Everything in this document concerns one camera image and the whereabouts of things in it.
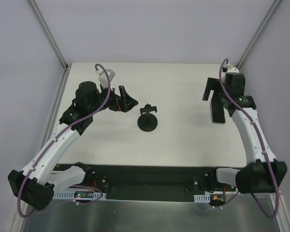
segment white wall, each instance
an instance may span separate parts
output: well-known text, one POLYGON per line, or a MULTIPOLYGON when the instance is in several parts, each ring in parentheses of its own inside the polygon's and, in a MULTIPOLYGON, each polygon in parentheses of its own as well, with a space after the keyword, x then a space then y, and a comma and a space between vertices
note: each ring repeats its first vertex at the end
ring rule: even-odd
POLYGON ((16 200, 7 176, 35 155, 62 74, 26 1, 0 1, 0 232, 16 200))
POLYGON ((290 212, 290 0, 282 2, 241 71, 267 141, 287 163, 281 189, 290 212))
POLYGON ((273 0, 37 0, 68 63, 239 61, 273 0))

